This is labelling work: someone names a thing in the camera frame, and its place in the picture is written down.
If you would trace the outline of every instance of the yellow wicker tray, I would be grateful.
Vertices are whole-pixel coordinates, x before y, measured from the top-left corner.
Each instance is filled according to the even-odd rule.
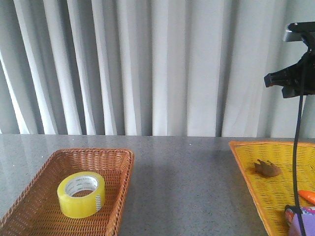
[[[0,221],[2,236],[116,236],[134,154],[128,149],[72,148],[54,152]],[[60,211],[57,187],[81,171],[101,174],[106,200],[96,214],[71,219]]]
[[[285,205],[294,205],[292,183],[292,142],[229,143],[258,214],[270,236],[286,236],[289,227],[284,217]],[[262,177],[255,172],[257,159],[270,160],[282,170],[277,177]],[[299,143],[297,149],[298,189],[315,191],[315,144]],[[312,206],[300,198],[301,206]]]

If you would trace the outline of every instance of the tape roll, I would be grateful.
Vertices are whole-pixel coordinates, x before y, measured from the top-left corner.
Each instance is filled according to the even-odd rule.
[[[83,190],[92,193],[83,197],[73,195]],[[60,208],[70,218],[84,218],[95,214],[105,203],[105,181],[95,172],[79,172],[65,178],[58,186]]]

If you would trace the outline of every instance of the orange object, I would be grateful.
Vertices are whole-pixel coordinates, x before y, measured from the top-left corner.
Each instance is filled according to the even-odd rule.
[[[299,190],[299,195],[310,203],[315,204],[315,192],[307,190]]]

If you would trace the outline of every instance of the brown wicker basket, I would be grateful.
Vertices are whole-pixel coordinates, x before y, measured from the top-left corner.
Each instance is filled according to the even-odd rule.
[[[71,148],[54,152],[0,221],[2,236],[116,236],[134,154],[128,149]],[[106,200],[96,214],[72,219],[60,211],[57,187],[67,176],[93,171],[104,177]]]

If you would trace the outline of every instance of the granite surface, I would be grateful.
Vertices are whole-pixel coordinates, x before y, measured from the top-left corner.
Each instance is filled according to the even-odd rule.
[[[0,216],[54,151],[129,148],[135,165],[120,236],[266,236],[231,140],[236,139],[0,135]]]

